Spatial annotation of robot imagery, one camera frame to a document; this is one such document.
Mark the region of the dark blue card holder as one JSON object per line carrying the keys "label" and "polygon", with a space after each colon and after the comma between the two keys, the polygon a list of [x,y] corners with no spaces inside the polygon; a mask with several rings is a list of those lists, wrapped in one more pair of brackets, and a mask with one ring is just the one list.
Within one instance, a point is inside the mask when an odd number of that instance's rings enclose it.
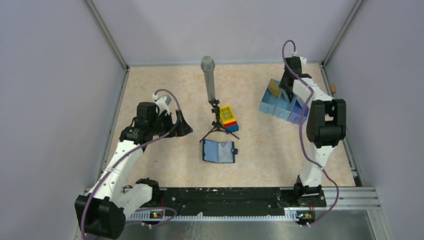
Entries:
{"label": "dark blue card holder", "polygon": [[233,164],[239,150],[234,141],[213,141],[203,139],[201,141],[201,160],[215,164]]}

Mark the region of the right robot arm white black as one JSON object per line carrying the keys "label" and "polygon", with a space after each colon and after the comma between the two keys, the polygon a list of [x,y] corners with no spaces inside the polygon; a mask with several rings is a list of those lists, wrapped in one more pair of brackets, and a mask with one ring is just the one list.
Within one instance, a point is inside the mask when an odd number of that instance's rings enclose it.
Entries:
{"label": "right robot arm white black", "polygon": [[293,200],[299,206],[307,206],[322,192],[322,175],[325,165],[334,148],[346,136],[346,102],[325,93],[302,72],[303,59],[299,56],[285,57],[284,73],[279,87],[284,97],[297,100],[305,110],[309,110],[305,134],[311,144],[312,157],[298,175],[293,188]]}

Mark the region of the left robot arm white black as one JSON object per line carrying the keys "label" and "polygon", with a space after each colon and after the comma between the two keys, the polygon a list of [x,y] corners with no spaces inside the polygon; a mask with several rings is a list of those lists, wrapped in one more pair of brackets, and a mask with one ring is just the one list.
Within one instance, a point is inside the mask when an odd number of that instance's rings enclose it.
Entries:
{"label": "left robot arm white black", "polygon": [[119,137],[115,152],[100,179],[87,195],[79,195],[74,202],[83,239],[87,234],[117,239],[128,218],[142,205],[154,207],[160,193],[147,183],[136,183],[128,193],[122,188],[136,161],[148,145],[164,138],[183,137],[193,132],[180,108],[176,121],[166,102],[140,102],[136,116]]}

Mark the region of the gold credit card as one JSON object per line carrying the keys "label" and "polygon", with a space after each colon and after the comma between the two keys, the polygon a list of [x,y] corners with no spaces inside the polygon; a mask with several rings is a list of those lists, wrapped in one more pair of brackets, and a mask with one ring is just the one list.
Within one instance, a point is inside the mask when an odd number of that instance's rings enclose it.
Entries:
{"label": "gold credit card", "polygon": [[280,82],[279,81],[277,81],[275,79],[271,79],[269,84],[268,84],[267,89],[277,99],[280,97],[282,89],[280,88]]}

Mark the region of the black tripod stand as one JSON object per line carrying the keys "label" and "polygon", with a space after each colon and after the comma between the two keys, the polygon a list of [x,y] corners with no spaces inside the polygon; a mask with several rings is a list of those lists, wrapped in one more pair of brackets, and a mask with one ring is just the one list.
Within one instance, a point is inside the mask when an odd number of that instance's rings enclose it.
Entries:
{"label": "black tripod stand", "polygon": [[212,129],[206,133],[206,135],[199,141],[201,143],[203,140],[206,139],[206,137],[213,132],[223,132],[226,134],[230,134],[236,139],[240,139],[238,136],[236,136],[234,133],[230,132],[224,125],[221,123],[221,109],[219,107],[219,100],[213,100],[209,102],[212,106],[211,112],[215,114],[215,121],[212,122]]}

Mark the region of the small wooden knob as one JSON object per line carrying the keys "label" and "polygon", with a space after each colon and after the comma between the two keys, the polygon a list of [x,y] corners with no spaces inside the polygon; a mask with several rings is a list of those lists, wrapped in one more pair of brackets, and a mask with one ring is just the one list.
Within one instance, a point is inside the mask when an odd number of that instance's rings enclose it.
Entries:
{"label": "small wooden knob", "polygon": [[329,90],[332,94],[335,94],[337,92],[337,87],[334,84],[329,85]]}

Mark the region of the light blue drawer middle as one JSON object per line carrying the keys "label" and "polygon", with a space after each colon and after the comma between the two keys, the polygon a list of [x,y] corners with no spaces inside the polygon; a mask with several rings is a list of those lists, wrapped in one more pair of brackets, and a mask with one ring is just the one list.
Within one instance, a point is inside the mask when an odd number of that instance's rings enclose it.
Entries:
{"label": "light blue drawer middle", "polygon": [[273,112],[273,116],[285,121],[289,120],[289,117],[294,109],[297,97],[294,95],[292,100],[288,102],[283,93],[280,94]]}

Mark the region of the light blue drawer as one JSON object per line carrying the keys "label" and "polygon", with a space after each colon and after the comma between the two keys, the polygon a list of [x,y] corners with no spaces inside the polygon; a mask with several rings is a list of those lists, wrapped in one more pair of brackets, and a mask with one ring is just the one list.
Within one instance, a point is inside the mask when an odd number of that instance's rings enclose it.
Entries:
{"label": "light blue drawer", "polygon": [[273,116],[285,121],[289,120],[289,117],[294,109],[297,97],[294,95],[292,100],[288,102],[283,93],[280,94],[273,112]]}
{"label": "light blue drawer", "polygon": [[270,93],[268,85],[259,103],[259,111],[264,114],[273,115],[278,99]]}

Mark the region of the yellow red blue toy block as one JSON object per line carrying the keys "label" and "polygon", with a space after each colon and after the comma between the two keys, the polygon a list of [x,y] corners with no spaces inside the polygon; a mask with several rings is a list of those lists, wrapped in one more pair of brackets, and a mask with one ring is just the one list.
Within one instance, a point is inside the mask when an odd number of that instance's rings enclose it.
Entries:
{"label": "yellow red blue toy block", "polygon": [[221,124],[231,133],[239,131],[240,127],[235,114],[229,105],[220,107]]}

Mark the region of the light blue drawer left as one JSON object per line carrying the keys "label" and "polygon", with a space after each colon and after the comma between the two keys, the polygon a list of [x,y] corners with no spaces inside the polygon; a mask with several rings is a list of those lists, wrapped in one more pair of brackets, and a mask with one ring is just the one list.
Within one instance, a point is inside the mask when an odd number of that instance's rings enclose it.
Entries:
{"label": "light blue drawer left", "polygon": [[278,99],[270,93],[268,85],[259,103],[259,111],[264,114],[273,115]]}

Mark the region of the purple drawer right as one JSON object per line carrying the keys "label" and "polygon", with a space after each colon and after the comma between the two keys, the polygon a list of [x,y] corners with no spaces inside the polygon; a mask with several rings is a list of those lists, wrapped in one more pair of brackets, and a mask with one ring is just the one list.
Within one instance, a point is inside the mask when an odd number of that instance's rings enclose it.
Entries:
{"label": "purple drawer right", "polygon": [[303,106],[299,103],[298,100],[295,100],[292,111],[289,115],[288,121],[290,123],[299,125],[302,112],[303,112]]}

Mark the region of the grey microphone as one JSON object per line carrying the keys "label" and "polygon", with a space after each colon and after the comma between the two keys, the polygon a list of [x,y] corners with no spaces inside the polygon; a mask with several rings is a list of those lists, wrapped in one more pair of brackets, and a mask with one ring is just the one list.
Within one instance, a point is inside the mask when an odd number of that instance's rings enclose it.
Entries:
{"label": "grey microphone", "polygon": [[214,78],[214,70],[215,70],[215,62],[214,59],[206,55],[201,59],[200,64],[201,70],[203,71],[207,98],[209,102],[214,102],[216,100],[216,91],[215,91],[215,78]]}

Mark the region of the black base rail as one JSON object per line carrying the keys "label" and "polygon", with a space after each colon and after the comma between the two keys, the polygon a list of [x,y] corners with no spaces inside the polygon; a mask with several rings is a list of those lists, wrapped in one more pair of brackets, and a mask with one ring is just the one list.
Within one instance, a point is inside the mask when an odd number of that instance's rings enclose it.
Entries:
{"label": "black base rail", "polygon": [[142,208],[169,207],[177,216],[283,216],[288,208],[326,207],[324,194],[298,197],[291,187],[169,187],[154,190]]}

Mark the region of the aluminium frame front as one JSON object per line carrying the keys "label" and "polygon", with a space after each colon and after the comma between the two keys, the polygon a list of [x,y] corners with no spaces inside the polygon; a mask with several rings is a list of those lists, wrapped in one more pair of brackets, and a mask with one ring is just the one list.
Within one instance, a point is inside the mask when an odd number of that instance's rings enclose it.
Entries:
{"label": "aluminium frame front", "polygon": [[161,222],[129,221],[121,240],[391,240],[372,187],[324,188],[326,207],[296,211],[298,221],[171,221],[171,207],[148,207]]}

